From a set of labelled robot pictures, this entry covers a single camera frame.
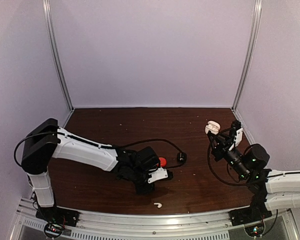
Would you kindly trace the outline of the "white earbud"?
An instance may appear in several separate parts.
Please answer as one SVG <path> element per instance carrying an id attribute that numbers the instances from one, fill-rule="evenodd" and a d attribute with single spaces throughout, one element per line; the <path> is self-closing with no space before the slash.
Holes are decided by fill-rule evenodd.
<path id="1" fill-rule="evenodd" d="M 154 205 L 155 205 L 158 209 L 162 208 L 162 206 L 163 206 L 160 202 L 155 202 Z"/>

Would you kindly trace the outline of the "black charging case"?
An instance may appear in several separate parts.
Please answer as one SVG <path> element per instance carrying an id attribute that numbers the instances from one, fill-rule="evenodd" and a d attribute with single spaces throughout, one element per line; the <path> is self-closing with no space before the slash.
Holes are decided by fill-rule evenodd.
<path id="1" fill-rule="evenodd" d="M 178 163 L 185 163 L 187 161 L 187 154 L 185 152 L 179 152 L 177 154 L 177 162 Z"/>

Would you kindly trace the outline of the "white charging case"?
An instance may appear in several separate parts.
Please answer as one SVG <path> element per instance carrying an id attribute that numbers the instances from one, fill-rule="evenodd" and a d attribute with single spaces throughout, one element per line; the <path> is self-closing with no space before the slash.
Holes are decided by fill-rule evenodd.
<path id="1" fill-rule="evenodd" d="M 219 123 L 210 120 L 207 122 L 206 126 L 205 126 L 205 133 L 208 134 L 209 132 L 211 132 L 214 135 L 217 135 L 219 133 L 221 129 L 221 126 Z"/>

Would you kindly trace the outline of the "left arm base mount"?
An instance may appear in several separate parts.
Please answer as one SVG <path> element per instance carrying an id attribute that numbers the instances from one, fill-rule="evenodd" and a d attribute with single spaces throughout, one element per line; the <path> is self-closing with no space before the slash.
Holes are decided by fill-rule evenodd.
<path id="1" fill-rule="evenodd" d="M 79 220 L 79 212 L 53 207 L 40 207 L 35 206 L 36 217 L 46 222 L 43 227 L 43 233 L 50 239 L 60 237 L 66 230 L 66 227 L 76 227 Z"/>

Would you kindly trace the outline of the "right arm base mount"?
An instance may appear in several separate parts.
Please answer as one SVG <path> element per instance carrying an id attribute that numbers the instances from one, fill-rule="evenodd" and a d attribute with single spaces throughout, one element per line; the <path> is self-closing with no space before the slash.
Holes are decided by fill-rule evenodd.
<path id="1" fill-rule="evenodd" d="M 251 238 L 260 238 L 266 233 L 265 219 L 273 214 L 265 208 L 248 206 L 228 212 L 233 227 L 243 225 L 245 233 Z"/>

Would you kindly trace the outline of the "red round charging case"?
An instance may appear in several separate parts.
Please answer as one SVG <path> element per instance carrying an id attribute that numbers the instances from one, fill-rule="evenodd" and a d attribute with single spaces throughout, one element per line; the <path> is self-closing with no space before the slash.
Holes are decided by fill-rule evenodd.
<path id="1" fill-rule="evenodd" d="M 161 168 L 164 168 L 166 165 L 167 165 L 167 160 L 166 158 L 164 157 L 159 157 L 159 164 L 158 166 L 161 167 Z"/>

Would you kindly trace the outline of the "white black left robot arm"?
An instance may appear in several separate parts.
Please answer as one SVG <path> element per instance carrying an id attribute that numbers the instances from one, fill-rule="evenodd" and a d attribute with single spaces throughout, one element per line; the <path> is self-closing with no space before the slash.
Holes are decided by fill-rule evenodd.
<path id="1" fill-rule="evenodd" d="M 17 143 L 23 146 L 19 167 L 27 173 L 39 209 L 51 222 L 62 218 L 62 211 L 56 207 L 56 199 L 49 176 L 51 159 L 65 159 L 96 167 L 116 174 L 120 179 L 130 181 L 137 194 L 153 191 L 155 182 L 166 179 L 168 172 L 151 147 L 140 151 L 124 146 L 98 143 L 75 135 L 49 118 Z"/>

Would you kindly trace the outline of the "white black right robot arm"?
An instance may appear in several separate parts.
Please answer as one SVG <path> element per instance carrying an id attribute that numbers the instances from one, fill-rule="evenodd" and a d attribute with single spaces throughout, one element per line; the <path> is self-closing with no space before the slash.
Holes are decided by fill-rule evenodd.
<path id="1" fill-rule="evenodd" d="M 253 194 L 246 210 L 249 220 L 256 221 L 274 210 L 300 208 L 300 170 L 283 171 L 267 168 L 270 155 L 258 143 L 241 153 L 237 146 L 243 129 L 218 130 L 206 126 L 209 139 L 207 156 L 216 162 L 225 160 L 238 175 L 237 182 L 227 182 L 215 171 L 212 174 L 223 184 L 232 187 L 247 187 Z"/>

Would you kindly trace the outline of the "aluminium front rail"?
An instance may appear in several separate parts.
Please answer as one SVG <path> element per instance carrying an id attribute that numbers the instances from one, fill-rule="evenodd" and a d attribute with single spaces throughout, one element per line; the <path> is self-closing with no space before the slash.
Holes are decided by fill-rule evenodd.
<path id="1" fill-rule="evenodd" d="M 33 200 L 21 198 L 8 240 L 49 240 L 43 230 L 46 222 L 36 217 Z M 280 210 L 263 222 L 234 226 L 229 210 L 170 215 L 111 214 L 78 212 L 76 226 L 66 226 L 56 240 L 300 240 L 291 210 Z M 248 230 L 265 224 L 262 237 L 251 237 Z"/>

